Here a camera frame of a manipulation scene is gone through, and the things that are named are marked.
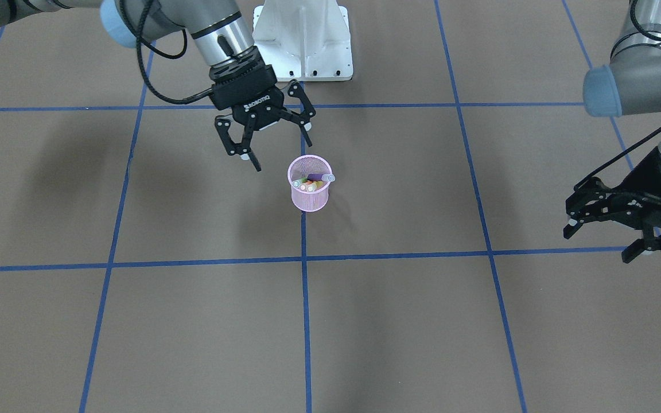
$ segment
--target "white plastic base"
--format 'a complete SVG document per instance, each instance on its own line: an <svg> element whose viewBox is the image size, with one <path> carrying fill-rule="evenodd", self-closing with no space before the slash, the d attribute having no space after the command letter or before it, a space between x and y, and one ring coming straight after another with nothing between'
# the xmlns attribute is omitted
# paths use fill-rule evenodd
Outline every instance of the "white plastic base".
<svg viewBox="0 0 661 413"><path fill-rule="evenodd" d="M348 10L336 0L266 0L254 9L254 41L279 81L353 77Z"/></svg>

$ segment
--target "pen holder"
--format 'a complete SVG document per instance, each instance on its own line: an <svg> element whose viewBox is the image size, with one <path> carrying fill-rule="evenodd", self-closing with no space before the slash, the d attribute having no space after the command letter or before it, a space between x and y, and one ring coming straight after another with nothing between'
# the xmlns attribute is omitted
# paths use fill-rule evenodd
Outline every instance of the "pen holder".
<svg viewBox="0 0 661 413"><path fill-rule="evenodd" d="M301 156L287 168L287 181L292 193L292 203L297 209L305 212L315 212L328 203L328 187L331 182L326 182L318 190L307 192L292 186L292 181L300 180L310 173L333 173L331 166L325 159L315 155Z"/></svg>

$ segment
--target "light blue cap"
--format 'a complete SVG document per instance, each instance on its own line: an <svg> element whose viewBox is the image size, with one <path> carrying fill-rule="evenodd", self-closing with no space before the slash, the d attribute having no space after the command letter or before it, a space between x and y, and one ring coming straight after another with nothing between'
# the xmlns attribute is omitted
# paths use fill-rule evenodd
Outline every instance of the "light blue cap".
<svg viewBox="0 0 661 413"><path fill-rule="evenodd" d="M621 98L609 66L588 71L583 80L585 111L591 116L621 116Z"/></svg>
<svg viewBox="0 0 661 413"><path fill-rule="evenodd" d="M100 7L100 16L102 16L103 28L118 44L134 49L137 47L137 39L129 31L129 27L124 24L119 11L116 10L115 0L103 0Z"/></svg>

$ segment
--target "pink basket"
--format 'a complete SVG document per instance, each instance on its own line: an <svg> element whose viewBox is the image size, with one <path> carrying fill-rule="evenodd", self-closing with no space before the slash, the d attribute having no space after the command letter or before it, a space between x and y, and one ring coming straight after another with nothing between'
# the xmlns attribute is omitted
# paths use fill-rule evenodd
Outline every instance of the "pink basket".
<svg viewBox="0 0 661 413"><path fill-rule="evenodd" d="M326 182L315 192L306 192L292 186L292 181L304 178L309 173L333 173L331 166L325 159L315 155L305 155L292 161L287 168L287 181L292 191L292 203L299 210L315 212L328 203L328 187L331 182Z"/></svg>

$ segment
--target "cable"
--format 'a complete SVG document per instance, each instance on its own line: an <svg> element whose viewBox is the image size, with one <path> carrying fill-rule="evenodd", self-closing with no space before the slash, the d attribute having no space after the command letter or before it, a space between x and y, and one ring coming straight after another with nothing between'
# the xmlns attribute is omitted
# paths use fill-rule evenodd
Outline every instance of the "cable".
<svg viewBox="0 0 661 413"><path fill-rule="evenodd" d="M172 99L169 98L160 92L157 91L157 89L152 86L152 83L149 81L149 75L147 75L147 70L145 70L145 64L144 64L144 58L142 57L142 47L141 44L145 42L144 38L142 37L142 33L144 33L145 29L145 22L147 21L147 15L149 15L149 10L152 8L152 3L154 3L154 0L147 0L147 3L145 4L144 10L142 10L142 15L139 16L139 24L137 24L137 64L139 65L139 73L142 75L142 80L145 82L145 86L147 86L147 89L149 89L154 96L157 96L158 98L162 99L165 102L171 103L171 104L192 104L193 102L197 102L200 99L203 99L206 96L209 96L211 93L211 89L205 89L203 92L196 93L192 96L188 96L184 99Z"/></svg>
<svg viewBox="0 0 661 413"><path fill-rule="evenodd" d="M652 39L656 40L658 42L661 42L661 37L655 36L654 34L651 34L647 32L644 27L642 27L641 24L637 21L637 0L632 0L632 5L629 8L629 18L632 20L632 24L634 27L647 39Z"/></svg>
<svg viewBox="0 0 661 413"><path fill-rule="evenodd" d="M123 20L124 20L124 24L126 25L126 28L129 29L129 31L134 37L140 39L140 36L137 36L137 31L134 30L134 27L131 25L131 22L129 21L129 15L126 14L125 0L119 0L119 10L121 11L121 16L123 16ZM149 42L147 42L147 40L144 39L141 39L141 44L144 44L148 49L152 50L152 52L155 52L166 59L171 59L171 60L180 59L185 55L185 52L187 52L188 50L188 35L185 29L183 29L182 32L183 32L183 49L178 54L167 54L162 50L159 50L156 47L154 47L154 45L150 45Z"/></svg>
<svg viewBox="0 0 661 413"><path fill-rule="evenodd" d="M590 180L591 178L593 178L593 176L595 176L596 173L601 172L602 170L606 169L607 167L610 167L611 165L613 165L614 163L616 163L617 160L621 159L622 157L627 156L627 154L629 154L629 152L631 152L631 151L633 151L634 149L637 149L637 148L639 148L640 146L644 145L645 143L647 143L648 141L650 141L650 139L654 138L655 136L657 136L657 135L660 134L660 133L661 133L661 126L659 126L659 128L657 128L655 131L653 131L653 133L650 133L646 138L641 139L639 142L635 143L634 145L632 145L632 146L630 146L628 149L626 149L626 151L621 152L621 154L617 155L617 156L614 157L613 159L611 159L611 160L609 160L608 162L604 163L603 165L599 166L599 167L596 168L593 172L589 173L588 176L586 176L585 178L583 178L580 182L578 182L578 183L574 186L573 190L577 191L577 190L580 188L580 186L582 186L586 181L588 181L588 180Z"/></svg>

